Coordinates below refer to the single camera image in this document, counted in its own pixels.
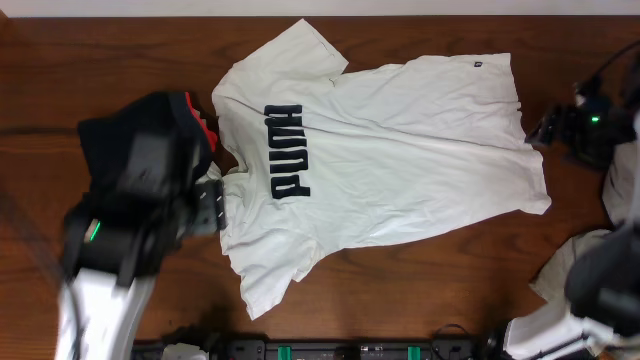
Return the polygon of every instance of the red trim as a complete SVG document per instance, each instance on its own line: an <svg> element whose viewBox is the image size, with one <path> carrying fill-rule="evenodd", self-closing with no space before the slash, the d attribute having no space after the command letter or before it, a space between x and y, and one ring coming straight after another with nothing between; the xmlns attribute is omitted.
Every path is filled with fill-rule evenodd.
<svg viewBox="0 0 640 360"><path fill-rule="evenodd" d="M198 120L198 124L200 124L200 127L202 128L202 130L204 130L205 135L207 135L207 140L209 140L209 146L211 146L211 151L216 151L216 144L218 143L218 135L207 129L207 125L205 125L204 121L202 121L202 119L200 119L200 116L198 116L198 113L196 112L196 109L193 108L193 106L191 105L191 96L189 95L188 92L185 92L184 95L187 98L187 105L189 106L189 110L191 110L191 115L193 115L193 117Z"/></svg>

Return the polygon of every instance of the white t-shirt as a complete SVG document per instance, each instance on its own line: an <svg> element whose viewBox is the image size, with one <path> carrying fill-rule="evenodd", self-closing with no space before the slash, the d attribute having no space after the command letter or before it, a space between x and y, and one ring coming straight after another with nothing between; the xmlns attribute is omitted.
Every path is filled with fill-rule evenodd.
<svg viewBox="0 0 640 360"><path fill-rule="evenodd" d="M509 54L422 56L342 74L300 20L213 91L223 252L252 319L323 257L406 243L513 210L542 214L542 156L524 144Z"/></svg>

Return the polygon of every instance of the green led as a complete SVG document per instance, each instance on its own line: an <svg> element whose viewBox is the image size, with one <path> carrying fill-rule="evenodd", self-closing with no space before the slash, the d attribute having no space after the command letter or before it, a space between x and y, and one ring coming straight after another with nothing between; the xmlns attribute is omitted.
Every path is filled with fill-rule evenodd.
<svg viewBox="0 0 640 360"><path fill-rule="evenodd" d="M100 221L98 221L98 224L96 225L96 228L93 229L93 234L91 234L91 237L89 238L89 241L93 241L93 238L96 237L96 234L98 233L98 229L100 229Z"/></svg>

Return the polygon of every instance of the white wall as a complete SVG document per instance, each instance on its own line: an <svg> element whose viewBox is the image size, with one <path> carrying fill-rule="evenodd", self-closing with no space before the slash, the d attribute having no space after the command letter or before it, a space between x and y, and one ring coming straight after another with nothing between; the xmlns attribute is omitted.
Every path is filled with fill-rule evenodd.
<svg viewBox="0 0 640 360"><path fill-rule="evenodd" d="M0 0L23 16L632 15L640 0Z"/></svg>

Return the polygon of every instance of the brown wooden surface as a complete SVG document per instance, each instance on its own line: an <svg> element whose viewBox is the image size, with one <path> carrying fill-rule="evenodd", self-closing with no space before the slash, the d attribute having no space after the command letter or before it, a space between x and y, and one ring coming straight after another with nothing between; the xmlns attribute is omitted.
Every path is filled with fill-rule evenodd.
<svg viewBox="0 0 640 360"><path fill-rule="evenodd" d="M190 90L208 113L231 65L293 18L22 19L0 30L0 186L59 253L61 220L88 187L74 125L154 90ZM348 71L420 55L512 53L530 130L546 107L609 54L640 37L626 17L311 18L350 61ZM609 78L618 79L621 67ZM29 133L21 135L20 130ZM279 306L251 322L240 279L217 237L169 257L138 332L155 337L201 322L271 338L421 338L445 323L474 333L542 304L527 283L570 235L608 226L601 175L544 150L552 207L513 212L406 245L341 251L322 260ZM56 289L0 219L0 358L51 358Z"/></svg>

